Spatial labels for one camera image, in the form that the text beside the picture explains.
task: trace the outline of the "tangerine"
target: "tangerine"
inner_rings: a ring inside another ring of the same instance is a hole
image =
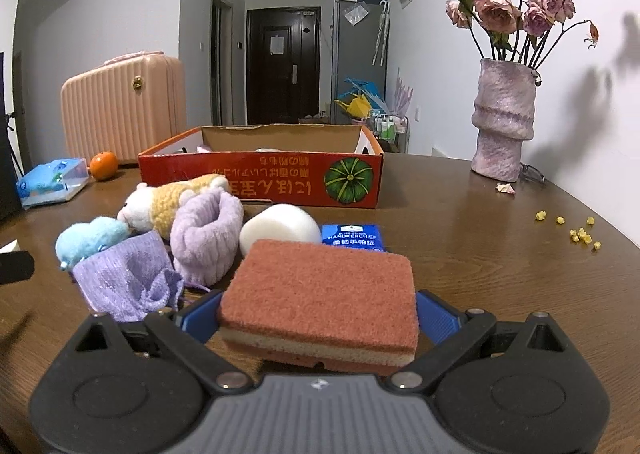
[[[110,179],[118,172],[118,157],[110,151],[98,153],[91,159],[89,173],[97,181]]]

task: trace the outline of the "purple cloth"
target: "purple cloth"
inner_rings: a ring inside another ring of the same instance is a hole
[[[156,231],[81,261],[73,277],[89,306],[110,313],[117,322],[140,321],[166,306],[178,309],[184,288]]]
[[[210,287],[234,264],[244,209],[223,189],[206,190],[175,214],[171,251],[187,283]]]

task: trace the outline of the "brown tabletop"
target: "brown tabletop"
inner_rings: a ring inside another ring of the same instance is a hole
[[[1,287],[0,297],[0,426],[24,454],[40,452],[27,421],[31,391],[88,314],[78,288],[58,270],[56,238],[73,223],[115,215],[139,180],[138,171],[128,170],[69,203],[32,209],[0,226],[0,245],[19,239],[36,262],[30,281]],[[637,454],[640,250],[554,185],[518,184],[515,197],[495,186],[466,161],[387,155],[378,209],[308,211],[319,224],[378,224],[388,249],[411,260],[416,288],[456,307],[484,307],[502,320],[551,312],[609,393],[611,417],[598,452]],[[542,209],[547,219],[537,222]],[[558,215],[565,225],[556,224]],[[596,218],[590,232],[602,242],[597,253],[569,238],[589,215]],[[216,339],[210,346],[254,376],[286,369],[230,354]]]

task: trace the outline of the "pink suitcase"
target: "pink suitcase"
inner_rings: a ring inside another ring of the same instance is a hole
[[[70,157],[112,151],[120,163],[186,130],[184,69],[162,52],[116,57],[67,80],[62,123]]]

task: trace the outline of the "pink ceramic vase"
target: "pink ceramic vase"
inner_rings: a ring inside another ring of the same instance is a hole
[[[482,59],[476,111],[478,150],[471,169],[512,182],[520,176],[522,142],[533,138],[535,72],[509,60]]]

